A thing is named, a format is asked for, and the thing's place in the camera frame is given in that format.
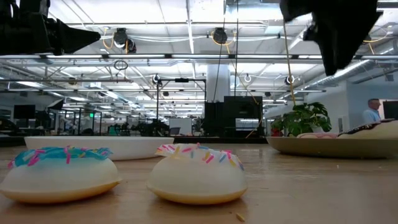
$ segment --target table surface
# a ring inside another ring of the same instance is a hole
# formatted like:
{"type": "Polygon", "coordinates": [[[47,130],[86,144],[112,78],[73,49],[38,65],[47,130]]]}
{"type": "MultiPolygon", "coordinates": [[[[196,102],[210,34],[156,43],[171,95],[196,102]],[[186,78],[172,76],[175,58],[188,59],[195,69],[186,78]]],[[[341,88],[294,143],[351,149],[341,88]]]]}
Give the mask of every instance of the table surface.
{"type": "MultiPolygon", "coordinates": [[[[0,223],[398,223],[398,160],[320,159],[279,154],[268,145],[207,144],[232,149],[245,166],[248,191],[237,201],[188,206],[157,198],[146,180],[161,158],[115,162],[124,179],[79,202],[33,206],[0,195],[0,223]]],[[[23,147],[0,149],[0,181],[23,147]]]]}

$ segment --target toy donut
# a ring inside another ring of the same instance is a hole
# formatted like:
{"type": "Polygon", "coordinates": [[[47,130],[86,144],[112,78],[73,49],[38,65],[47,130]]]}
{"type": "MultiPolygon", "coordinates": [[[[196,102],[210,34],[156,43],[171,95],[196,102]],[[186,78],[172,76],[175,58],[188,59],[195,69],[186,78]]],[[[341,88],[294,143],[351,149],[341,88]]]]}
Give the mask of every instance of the toy donut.
{"type": "Polygon", "coordinates": [[[335,133],[303,133],[299,134],[298,138],[320,138],[320,139],[335,139],[338,134],[335,133]]]}
{"type": "Polygon", "coordinates": [[[152,170],[147,187],[173,202],[210,205],[240,198],[248,186],[244,167],[231,151],[195,144],[163,145],[165,156],[152,170]]]}
{"type": "Polygon", "coordinates": [[[0,193],[25,203],[61,203],[92,197],[118,185],[107,148],[45,147],[20,153],[0,184],[0,193]]]}
{"type": "Polygon", "coordinates": [[[340,139],[398,139],[398,120],[384,119],[338,135],[340,139]]]}

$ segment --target green plant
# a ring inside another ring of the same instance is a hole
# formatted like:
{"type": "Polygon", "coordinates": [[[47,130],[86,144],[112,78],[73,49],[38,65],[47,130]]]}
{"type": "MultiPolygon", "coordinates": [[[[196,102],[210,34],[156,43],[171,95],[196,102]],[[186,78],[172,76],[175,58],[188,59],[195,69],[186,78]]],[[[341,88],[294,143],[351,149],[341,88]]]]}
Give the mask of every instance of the green plant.
{"type": "Polygon", "coordinates": [[[325,106],[319,102],[304,103],[293,107],[293,111],[275,119],[272,128],[286,129],[288,133],[298,136],[312,133],[313,128],[321,127],[324,132],[331,130],[330,118],[325,106]]]}

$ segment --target donut base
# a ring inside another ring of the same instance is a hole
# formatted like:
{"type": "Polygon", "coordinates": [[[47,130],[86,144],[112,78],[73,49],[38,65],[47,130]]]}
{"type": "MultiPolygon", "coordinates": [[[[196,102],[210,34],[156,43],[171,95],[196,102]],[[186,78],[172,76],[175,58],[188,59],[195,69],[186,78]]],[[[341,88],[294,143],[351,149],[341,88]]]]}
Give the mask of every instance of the donut base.
{"type": "Polygon", "coordinates": [[[226,195],[212,195],[212,196],[194,196],[194,195],[178,195],[163,192],[148,187],[153,193],[162,199],[166,199],[172,202],[184,203],[189,205],[214,205],[219,203],[226,203],[240,198],[247,189],[226,195]]]}
{"type": "Polygon", "coordinates": [[[48,192],[48,193],[34,193],[34,192],[14,192],[7,190],[0,190],[4,196],[11,200],[16,200],[18,202],[24,203],[38,203],[38,204],[46,204],[46,203],[64,203],[71,202],[74,200],[81,200],[88,197],[93,197],[95,195],[99,195],[105,193],[116,185],[119,182],[113,182],[110,184],[104,184],[96,187],[90,187],[88,189],[79,189],[79,190],[67,190],[61,192],[48,192]]]}

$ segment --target man in blue shirt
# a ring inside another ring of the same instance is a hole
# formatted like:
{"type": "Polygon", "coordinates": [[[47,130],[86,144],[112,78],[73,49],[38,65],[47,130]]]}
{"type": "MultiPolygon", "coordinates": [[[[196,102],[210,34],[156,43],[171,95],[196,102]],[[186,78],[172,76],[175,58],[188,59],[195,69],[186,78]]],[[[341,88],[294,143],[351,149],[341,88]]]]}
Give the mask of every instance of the man in blue shirt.
{"type": "Polygon", "coordinates": [[[378,111],[380,105],[381,104],[380,104],[379,99],[368,100],[369,109],[363,111],[364,124],[375,123],[375,122],[381,120],[379,111],[378,111]]]}

